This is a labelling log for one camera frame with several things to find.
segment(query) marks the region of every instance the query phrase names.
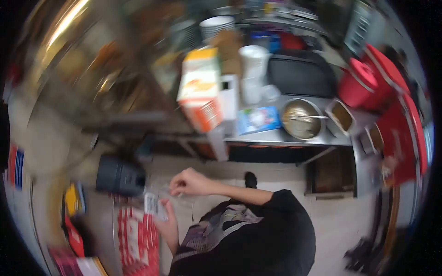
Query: person's hand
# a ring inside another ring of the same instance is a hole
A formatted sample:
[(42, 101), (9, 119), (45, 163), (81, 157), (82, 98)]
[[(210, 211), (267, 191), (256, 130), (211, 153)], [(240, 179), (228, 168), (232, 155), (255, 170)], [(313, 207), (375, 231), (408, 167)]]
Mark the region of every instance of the person's hand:
[(160, 235), (165, 239), (167, 246), (172, 252), (172, 255), (175, 256), (179, 247), (178, 223), (176, 222), (175, 212), (173, 211), (173, 206), (169, 199), (161, 199), (160, 203), (166, 209), (168, 219), (167, 221), (161, 221), (159, 218), (154, 216), (153, 223), (155, 224)]
[(194, 169), (188, 168), (177, 174), (172, 181), (170, 181), (169, 190), (173, 196), (179, 195), (180, 193), (208, 196), (216, 194), (221, 186), (221, 183), (208, 179)]

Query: black shoe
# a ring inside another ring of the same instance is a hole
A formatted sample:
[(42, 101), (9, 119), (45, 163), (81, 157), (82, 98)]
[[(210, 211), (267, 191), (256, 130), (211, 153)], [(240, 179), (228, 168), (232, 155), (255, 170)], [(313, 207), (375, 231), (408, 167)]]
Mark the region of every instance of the black shoe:
[(256, 189), (256, 185), (258, 182), (256, 181), (256, 176), (251, 172), (246, 172), (244, 175), (244, 180), (246, 181), (246, 187), (247, 188), (253, 188)]

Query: black t-shirt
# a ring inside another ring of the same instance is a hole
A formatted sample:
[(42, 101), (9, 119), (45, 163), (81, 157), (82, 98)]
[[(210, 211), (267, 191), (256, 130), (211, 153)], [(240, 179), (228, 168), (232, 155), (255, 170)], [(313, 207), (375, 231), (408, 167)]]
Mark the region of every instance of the black t-shirt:
[(220, 203), (189, 228), (171, 276), (306, 276), (315, 259), (312, 221), (289, 190), (263, 206)]

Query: metal bowl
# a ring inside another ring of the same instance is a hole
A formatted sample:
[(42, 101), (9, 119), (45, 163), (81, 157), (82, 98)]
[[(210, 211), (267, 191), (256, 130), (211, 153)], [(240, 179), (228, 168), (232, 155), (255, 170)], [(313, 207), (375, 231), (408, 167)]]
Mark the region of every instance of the metal bowl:
[(295, 98), (289, 100), (281, 113), (281, 122), (284, 129), (293, 137), (300, 140), (310, 140), (318, 136), (325, 128), (323, 119), (303, 117), (300, 120), (291, 120), (289, 115), (322, 116), (322, 112), (312, 102)]

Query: stainless steel counter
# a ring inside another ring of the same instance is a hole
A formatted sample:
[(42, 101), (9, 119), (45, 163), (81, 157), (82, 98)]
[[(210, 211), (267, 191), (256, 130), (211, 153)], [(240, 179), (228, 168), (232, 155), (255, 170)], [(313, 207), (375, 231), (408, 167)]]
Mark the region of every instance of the stainless steel counter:
[[(243, 106), (240, 109), (251, 108), (251, 107), (263, 107), (263, 106), (276, 106), (279, 112), (284, 108), (286, 101), (293, 98), (301, 98), (311, 101), (324, 113), (325, 107), (330, 103), (331, 99), (326, 98), (316, 98), (316, 97), (306, 97), (306, 96), (295, 96), (295, 95), (282, 95), (278, 100), (274, 102), (262, 102), (256, 106)], [(226, 142), (253, 142), (257, 145), (267, 145), (267, 146), (299, 146), (299, 147), (310, 147), (310, 146), (351, 146), (351, 140), (349, 137), (342, 135), (340, 137), (335, 137), (328, 129), (324, 131), (314, 139), (304, 141), (292, 137), (284, 129), (274, 129), (264, 132), (257, 132), (246, 135), (234, 134), (225, 138)]]
[(362, 111), (350, 111), (356, 121), (356, 126), (351, 135), (351, 145), (353, 146), (354, 162), (356, 165), (357, 187), (355, 197), (363, 197), (381, 188), (381, 183), (373, 179), (375, 170), (381, 162), (381, 156), (365, 154), (361, 141), (359, 140), (359, 135), (364, 131), (365, 126), (376, 122), (378, 116)]

